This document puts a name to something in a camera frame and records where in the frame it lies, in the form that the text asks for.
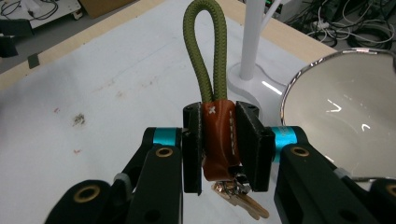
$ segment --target screw hole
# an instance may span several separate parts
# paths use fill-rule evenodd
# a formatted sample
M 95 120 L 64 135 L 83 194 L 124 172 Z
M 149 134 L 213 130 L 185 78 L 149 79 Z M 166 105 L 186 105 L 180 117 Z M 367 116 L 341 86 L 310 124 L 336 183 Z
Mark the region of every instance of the screw hole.
M 388 193 L 396 197 L 396 185 L 387 185 Z
M 345 221 L 348 221 L 348 222 L 358 222 L 358 221 L 359 221 L 358 217 L 357 217 L 353 212 L 351 212 L 351 211 L 342 209 L 342 210 L 340 210 L 338 213 L 340 214 L 340 216 L 341 216 Z
M 160 219 L 161 217 L 161 213 L 160 211 L 153 209 L 153 210 L 149 210 L 146 214 L 145 214 L 145 220 L 147 222 L 156 222 L 158 221 L 158 219 Z
M 306 157 L 309 155 L 309 151 L 302 147 L 294 147 L 291 152 L 297 156 Z
M 100 188 L 97 185 L 89 185 L 79 189 L 74 195 L 76 203 L 87 203 L 99 195 Z
M 162 147 L 155 152 L 158 157 L 169 157 L 172 153 L 173 150 L 169 147 Z

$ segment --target tangled wires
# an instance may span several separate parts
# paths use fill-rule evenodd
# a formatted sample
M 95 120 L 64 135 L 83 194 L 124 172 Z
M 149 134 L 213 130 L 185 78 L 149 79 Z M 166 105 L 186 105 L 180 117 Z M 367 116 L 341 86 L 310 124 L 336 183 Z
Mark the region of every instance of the tangled wires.
M 381 20 L 373 20 L 371 14 L 374 1 L 366 0 L 349 10 L 348 14 L 360 11 L 360 17 L 355 21 L 351 21 L 346 15 L 350 1 L 346 1 L 342 7 L 340 18 L 342 22 L 332 21 L 326 17 L 327 13 L 323 8 L 331 2 L 330 0 L 323 2 L 314 0 L 302 13 L 287 21 L 287 24 L 330 47 L 335 47 L 339 40 L 346 40 L 352 48 L 391 49 L 395 28 L 388 23 L 382 0 L 379 4 L 380 13 L 377 15 Z
M 30 15 L 31 19 L 30 21 L 43 21 L 48 19 L 49 17 L 51 17 L 53 14 L 55 14 L 55 12 L 58 10 L 59 5 L 58 3 L 55 2 L 55 0 L 40 0 L 41 2 L 45 3 L 45 4 L 52 4 L 53 7 L 52 9 L 50 9 L 48 12 L 42 14 L 42 15 L 35 15 L 35 13 L 31 10 L 28 10 L 28 14 Z M 17 1 L 14 3 L 6 3 L 4 2 L 3 5 L 0 7 L 0 15 L 4 16 L 5 18 L 7 18 L 8 20 L 11 20 L 11 18 L 9 17 L 9 15 L 12 15 L 18 8 L 21 7 L 21 1 Z

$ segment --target magnifying glass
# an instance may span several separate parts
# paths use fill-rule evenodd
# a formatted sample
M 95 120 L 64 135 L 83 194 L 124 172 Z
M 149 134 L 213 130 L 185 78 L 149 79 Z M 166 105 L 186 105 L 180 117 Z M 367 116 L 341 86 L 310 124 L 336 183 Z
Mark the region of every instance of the magnifying glass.
M 281 104 L 283 125 L 353 179 L 396 177 L 395 55 L 377 49 L 336 52 L 301 70 Z

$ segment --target braided cord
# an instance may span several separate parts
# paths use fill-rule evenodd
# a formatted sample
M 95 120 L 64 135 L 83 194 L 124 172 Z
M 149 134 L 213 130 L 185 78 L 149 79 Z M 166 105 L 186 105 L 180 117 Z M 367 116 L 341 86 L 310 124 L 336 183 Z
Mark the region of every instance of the braided cord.
M 195 38 L 195 19 L 201 11 L 206 10 L 212 17 L 215 30 L 215 55 L 213 65 L 212 92 L 209 74 Z M 227 63 L 227 26 L 221 7 L 215 0 L 195 0 L 186 10 L 183 19 L 183 35 L 192 67 L 198 79 L 202 102 L 227 99 L 226 63 Z

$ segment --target brass key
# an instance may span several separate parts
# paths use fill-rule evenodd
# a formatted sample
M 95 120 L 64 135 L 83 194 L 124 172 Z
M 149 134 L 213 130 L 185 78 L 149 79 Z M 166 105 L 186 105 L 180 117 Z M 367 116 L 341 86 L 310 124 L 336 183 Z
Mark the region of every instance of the brass key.
M 247 212 L 256 220 L 259 220 L 260 217 L 268 218 L 270 216 L 268 211 L 256 203 L 256 201 L 254 201 L 252 198 L 244 193 L 234 192 L 227 184 L 224 184 L 223 182 L 216 182 L 212 185 L 212 189 L 219 196 L 221 196 L 221 198 L 225 199 L 233 206 L 239 205 L 240 207 L 247 210 Z

